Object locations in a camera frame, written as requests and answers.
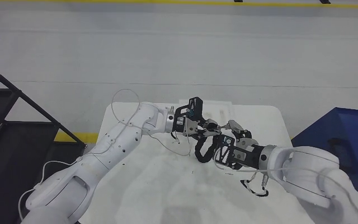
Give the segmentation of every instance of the blue box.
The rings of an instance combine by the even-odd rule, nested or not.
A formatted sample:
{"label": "blue box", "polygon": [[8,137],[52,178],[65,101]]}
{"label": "blue box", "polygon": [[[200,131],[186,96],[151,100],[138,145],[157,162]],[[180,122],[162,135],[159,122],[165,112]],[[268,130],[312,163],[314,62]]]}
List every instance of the blue box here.
{"label": "blue box", "polygon": [[358,191],[358,110],[334,108],[291,141],[294,147],[312,146],[337,156]]}

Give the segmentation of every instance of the yellow floor stripe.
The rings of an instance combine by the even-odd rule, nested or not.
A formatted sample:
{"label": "yellow floor stripe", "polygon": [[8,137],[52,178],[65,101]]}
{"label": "yellow floor stripe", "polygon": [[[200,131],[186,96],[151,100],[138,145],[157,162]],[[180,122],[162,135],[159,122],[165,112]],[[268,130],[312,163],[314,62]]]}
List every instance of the yellow floor stripe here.
{"label": "yellow floor stripe", "polygon": [[201,4],[213,6],[264,6],[264,7],[326,7],[358,8],[358,4],[279,3],[279,2],[204,2],[180,0],[0,0],[0,2],[79,2],[79,3],[147,3],[147,4]]}
{"label": "yellow floor stripe", "polygon": [[[98,133],[74,132],[74,135],[84,143],[96,143]],[[75,142],[70,136],[64,132],[57,133],[55,137],[57,142]]]}

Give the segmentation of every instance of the table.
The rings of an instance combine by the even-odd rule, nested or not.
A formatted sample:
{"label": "table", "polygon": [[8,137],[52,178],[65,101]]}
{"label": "table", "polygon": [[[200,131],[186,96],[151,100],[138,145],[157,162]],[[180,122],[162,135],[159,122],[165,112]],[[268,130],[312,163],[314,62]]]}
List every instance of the table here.
{"label": "table", "polygon": [[[177,108],[187,102],[157,105]],[[116,102],[114,110],[123,118],[131,116],[136,106],[137,103]],[[204,101],[202,115],[220,125],[229,119],[236,120],[261,145],[292,146],[281,113],[273,106]],[[108,106],[99,138],[116,123]],[[155,136],[172,150],[188,151],[183,136],[181,144],[173,144],[169,134]],[[259,198],[240,183],[249,179],[251,173],[219,170],[213,161],[199,163],[194,155],[195,144],[192,140],[191,155],[183,157],[144,136],[138,148],[100,181],[89,209],[79,221],[85,224],[313,223],[298,200],[273,180],[268,182],[269,196]],[[261,178],[257,174],[251,184],[253,190],[261,189]]]}

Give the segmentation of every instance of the white cable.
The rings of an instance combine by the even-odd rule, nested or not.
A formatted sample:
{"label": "white cable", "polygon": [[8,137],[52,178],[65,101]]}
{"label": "white cable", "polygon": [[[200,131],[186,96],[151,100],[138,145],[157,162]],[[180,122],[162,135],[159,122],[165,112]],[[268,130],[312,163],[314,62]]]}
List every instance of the white cable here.
{"label": "white cable", "polygon": [[[218,166],[218,164],[216,163],[216,157],[218,155],[218,152],[220,150],[217,150],[214,154],[214,164],[217,168],[221,169],[221,170],[226,170],[224,168],[221,168]],[[333,183],[335,183],[337,186],[339,186],[347,195],[349,202],[351,203],[351,205],[354,207],[354,209],[356,210],[356,212],[358,213],[358,208],[356,206],[356,204],[353,202],[352,198],[351,198],[351,194],[348,192],[348,190],[346,190],[340,183],[338,183],[337,181],[335,181],[333,178],[325,175],[325,174],[321,174],[320,172],[317,172],[315,170],[312,169],[308,169],[308,168],[300,168],[300,167],[286,167],[286,168],[277,168],[277,169],[267,169],[267,170],[236,170],[236,172],[273,172],[273,171],[279,171],[279,170],[307,170],[307,171],[311,171],[314,172],[320,176],[324,176],[325,178],[327,178],[328,180],[332,181]]]}
{"label": "white cable", "polygon": [[[123,90],[128,90],[128,91],[131,91],[132,93],[134,93],[134,94],[136,95],[136,98],[137,98],[137,101],[138,101],[138,106],[137,106],[135,112],[134,112],[134,113],[132,114],[132,116],[129,118],[129,120],[128,120],[127,123],[124,123],[124,122],[122,122],[120,119],[118,119],[118,117],[116,116],[116,114],[115,114],[115,112],[114,112],[114,109],[113,109],[114,97],[115,97],[120,91],[123,91]],[[133,90],[129,89],[129,88],[124,88],[124,89],[118,90],[118,91],[113,95],[112,101],[111,101],[111,109],[112,109],[113,116],[117,119],[117,121],[118,121],[119,123],[125,125],[124,128],[121,130],[121,132],[116,136],[116,139],[122,134],[122,132],[124,131],[124,129],[129,125],[131,119],[132,119],[132,118],[134,117],[134,115],[138,112],[139,107],[140,107],[140,99],[139,99],[138,94],[137,94],[136,92],[134,92]],[[139,128],[140,130],[146,132],[147,135],[149,135],[151,138],[157,140],[164,148],[166,148],[167,150],[169,150],[169,151],[171,151],[171,152],[173,152],[173,153],[175,153],[175,154],[177,154],[177,155],[180,155],[180,156],[188,156],[188,155],[191,153],[191,146],[190,146],[190,140],[189,140],[189,136],[188,136],[188,135],[186,135],[186,137],[187,137],[187,140],[188,140],[188,143],[189,143],[189,153],[183,155],[183,154],[177,153],[177,152],[171,150],[170,148],[168,148],[167,146],[165,146],[158,138],[151,136],[146,129],[143,129],[142,127],[139,127],[139,126],[136,126],[136,125],[131,125],[131,126],[132,126],[132,127]],[[113,143],[111,143],[111,144],[109,145],[109,147],[108,147],[106,150],[104,150],[103,152],[91,152],[91,154],[93,154],[93,155],[103,154],[103,153],[107,152],[107,151],[112,147],[112,145],[113,145]]]}
{"label": "white cable", "polygon": [[21,208],[20,208],[21,199],[22,199],[23,196],[25,196],[25,194],[27,194],[28,192],[31,192],[31,191],[33,191],[33,190],[35,190],[35,188],[32,188],[31,190],[25,191],[25,192],[22,194],[22,196],[20,196],[20,199],[18,200],[17,209],[18,209],[18,214],[19,214],[19,216],[20,216],[21,222],[23,221],[23,216],[22,216]]}
{"label": "white cable", "polygon": [[[185,130],[186,130],[186,133],[188,133],[188,127],[187,127],[186,124],[187,124],[187,122],[185,122],[184,127],[185,127]],[[191,153],[191,146],[190,146],[190,140],[189,140],[188,134],[186,134],[186,138],[187,138],[188,143],[189,143],[189,152],[188,152],[187,154],[185,154],[185,155],[180,154],[180,153],[177,153],[177,152],[171,150],[170,148],[166,147],[158,138],[151,136],[149,133],[148,133],[148,135],[149,135],[151,138],[157,140],[162,146],[164,146],[164,148],[166,148],[167,150],[169,150],[169,151],[171,151],[171,152],[173,152],[173,153],[175,153],[175,154],[177,154],[177,155],[179,155],[179,156],[188,156],[188,155]]]}
{"label": "white cable", "polygon": [[73,164],[75,164],[75,163],[77,162],[77,160],[74,161],[74,162],[72,162],[71,164],[68,164],[68,163],[62,162],[62,161],[56,161],[56,160],[48,161],[48,162],[46,162],[46,163],[44,164],[44,166],[43,166],[43,173],[42,173],[42,177],[41,177],[40,182],[38,182],[32,189],[25,191],[25,192],[20,196],[20,199],[18,200],[17,210],[18,210],[18,214],[19,214],[19,216],[20,216],[21,221],[23,221],[23,216],[22,216],[21,208],[20,208],[22,197],[25,196],[25,194],[27,194],[28,192],[31,192],[31,191],[35,190],[39,185],[41,185],[41,184],[43,183],[44,178],[45,178],[45,167],[46,167],[47,164],[49,164],[49,163],[51,163],[51,162],[57,162],[57,163],[59,163],[59,164],[65,164],[65,165],[68,165],[68,166],[72,166]]}

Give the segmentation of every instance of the gray floor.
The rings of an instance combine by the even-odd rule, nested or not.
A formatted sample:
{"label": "gray floor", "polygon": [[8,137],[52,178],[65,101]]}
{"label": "gray floor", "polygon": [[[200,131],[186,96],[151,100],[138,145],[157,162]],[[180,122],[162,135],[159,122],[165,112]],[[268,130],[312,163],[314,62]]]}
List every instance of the gray floor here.
{"label": "gray floor", "polygon": [[[335,106],[358,109],[357,12],[0,3],[0,73],[75,132],[98,132],[131,88],[142,101],[273,105],[293,137]],[[41,116],[20,103],[9,119]]]}

